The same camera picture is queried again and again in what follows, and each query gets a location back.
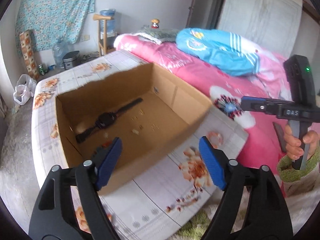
floral mattress cover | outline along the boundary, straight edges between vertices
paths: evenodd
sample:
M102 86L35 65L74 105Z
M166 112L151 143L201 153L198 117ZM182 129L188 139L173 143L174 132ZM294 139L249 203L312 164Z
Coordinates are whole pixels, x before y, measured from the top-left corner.
M118 50L38 83L32 111L32 150L40 187L52 166L68 167L54 96L144 63L130 52ZM237 103L228 95L223 100ZM224 101L216 104L225 105ZM248 137L238 123L213 106L197 131L155 166L111 194L100 195L121 239L166 239L217 192L198 150L199 139L204 135L213 138L229 158L237 158ZM76 187L72 187L72 196L80 228L90 232Z

blue floral cloth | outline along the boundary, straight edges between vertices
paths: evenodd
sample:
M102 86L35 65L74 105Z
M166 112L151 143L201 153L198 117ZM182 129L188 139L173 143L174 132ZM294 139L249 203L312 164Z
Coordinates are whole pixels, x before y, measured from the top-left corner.
M58 40L77 42L88 13L94 12L95 0L22 0L15 29L19 55L19 34L31 30L34 51L51 49Z

green sleeve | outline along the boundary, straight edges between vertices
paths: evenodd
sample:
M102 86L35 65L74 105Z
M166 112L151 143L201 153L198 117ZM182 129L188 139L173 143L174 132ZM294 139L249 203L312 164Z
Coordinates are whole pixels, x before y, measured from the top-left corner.
M280 179L283 182L299 181L302 177L308 175L317 166L320 157L320 147L315 151L315 154L307 161L306 169L303 171L295 170L291 167L292 160L286 155L282 157L277 165L277 171Z

cardboard box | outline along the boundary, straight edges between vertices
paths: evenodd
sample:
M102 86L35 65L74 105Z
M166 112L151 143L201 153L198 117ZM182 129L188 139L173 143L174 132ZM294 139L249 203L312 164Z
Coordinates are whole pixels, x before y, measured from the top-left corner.
M143 101L111 127L98 130L83 143L76 142L75 135L92 127L100 114L116 111L138 97ZM103 193L119 188L174 150L196 131L212 107L207 96L157 64L87 83L58 95L55 102L69 167L90 159L107 140L121 138L123 151Z

wall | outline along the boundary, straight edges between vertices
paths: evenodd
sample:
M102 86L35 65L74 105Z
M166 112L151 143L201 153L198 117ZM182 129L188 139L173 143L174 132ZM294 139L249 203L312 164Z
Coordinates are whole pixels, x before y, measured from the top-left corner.
M143 25L150 25L153 18L160 19L161 28L185 27L191 0L96 0L95 11L105 8L117 10L116 21L119 33L130 33L139 30ZM89 34L90 40L70 45L70 50L79 50L81 54L97 51L97 22L87 16L81 34ZM35 53L39 63L54 64L51 50Z
M13 92L18 79L27 70L15 45L15 10L20 0L12 0L0 21L0 93L6 105L14 105Z
M291 55L302 55L307 57L309 62L312 62L318 43L319 32L319 23L303 11L298 36Z
M316 51L313 57L313 61L310 65L311 65L311 71L313 75L313 81L315 83L316 94L318 94L320 90L320 35L318 37L318 43L316 46Z

